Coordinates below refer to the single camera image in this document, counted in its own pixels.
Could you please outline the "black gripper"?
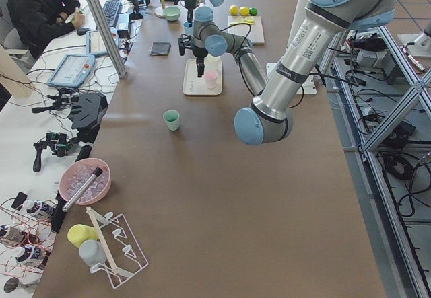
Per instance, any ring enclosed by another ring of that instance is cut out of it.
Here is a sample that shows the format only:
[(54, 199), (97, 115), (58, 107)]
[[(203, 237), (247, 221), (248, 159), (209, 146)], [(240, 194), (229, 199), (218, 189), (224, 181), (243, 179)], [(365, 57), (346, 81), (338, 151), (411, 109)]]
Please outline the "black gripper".
[(193, 23), (194, 10), (197, 8), (197, 0), (184, 0), (185, 8), (187, 9), (187, 22)]
[(192, 48), (193, 55), (196, 58), (196, 66), (197, 66), (197, 77), (201, 78), (205, 72), (205, 63), (204, 59), (208, 55), (208, 51), (205, 47), (201, 48), (198, 46), (194, 46)]

